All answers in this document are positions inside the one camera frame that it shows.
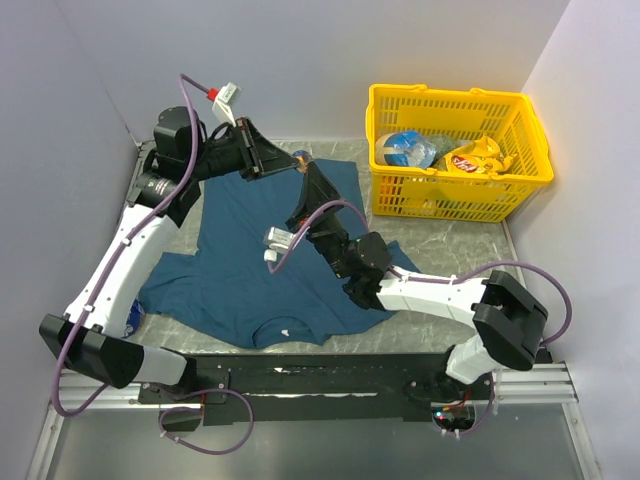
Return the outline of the small round brooch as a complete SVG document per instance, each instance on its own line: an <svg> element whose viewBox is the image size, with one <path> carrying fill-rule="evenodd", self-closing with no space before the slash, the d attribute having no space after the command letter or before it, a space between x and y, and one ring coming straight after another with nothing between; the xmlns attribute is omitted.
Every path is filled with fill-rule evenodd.
<svg viewBox="0 0 640 480"><path fill-rule="evenodd" d="M306 150L297 150L292 153L292 156L298 161L296 169L300 173L306 173L308 167L314 162L313 156Z"/></svg>

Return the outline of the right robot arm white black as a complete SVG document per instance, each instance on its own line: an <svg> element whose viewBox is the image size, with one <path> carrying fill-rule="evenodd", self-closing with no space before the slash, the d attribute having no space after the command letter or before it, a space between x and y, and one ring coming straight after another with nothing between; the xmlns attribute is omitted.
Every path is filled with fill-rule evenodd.
<svg viewBox="0 0 640 480"><path fill-rule="evenodd" d="M473 336L450 347L437 386L456 399L479 377L499 368L530 370L543 343L546 308L515 277L492 270L487 278L438 277L394 265L375 231L352 238L338 219L347 202L315 164L306 167L301 195L287 228L290 244L307 239L358 307L413 311L453 320Z"/></svg>

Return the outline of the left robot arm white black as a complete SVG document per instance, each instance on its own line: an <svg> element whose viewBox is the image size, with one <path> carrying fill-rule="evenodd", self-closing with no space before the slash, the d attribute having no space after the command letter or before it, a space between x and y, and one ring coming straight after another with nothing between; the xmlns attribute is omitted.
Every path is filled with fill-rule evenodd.
<svg viewBox="0 0 640 480"><path fill-rule="evenodd" d="M247 181L299 165L246 117L208 133L184 106L164 110L154 148L127 198L116 236L87 285L62 316L48 314L39 333L62 368L114 388L162 384L174 401L198 389L197 363L179 352L125 339L130 308L166 244L199 199L200 184L238 173Z"/></svg>

